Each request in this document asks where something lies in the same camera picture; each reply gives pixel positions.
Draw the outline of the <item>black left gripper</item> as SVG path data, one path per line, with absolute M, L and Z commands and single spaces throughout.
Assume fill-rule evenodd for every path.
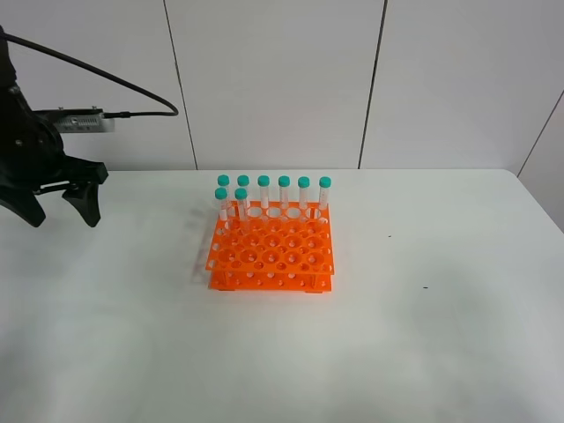
M 17 85 L 1 88 L 1 205 L 33 227 L 46 214 L 37 196 L 61 191 L 89 227 L 100 222 L 99 186 L 108 178 L 101 162 L 67 155 L 49 117 L 34 111 Z

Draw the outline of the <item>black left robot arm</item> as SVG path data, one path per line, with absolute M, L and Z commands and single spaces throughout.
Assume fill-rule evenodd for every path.
M 7 41 L 1 33 L 1 205 L 33 227 L 46 214 L 37 196 L 61 191 L 84 222 L 100 222 L 99 186 L 108 178 L 101 162 L 64 152 L 56 126 L 34 112 L 17 83 Z

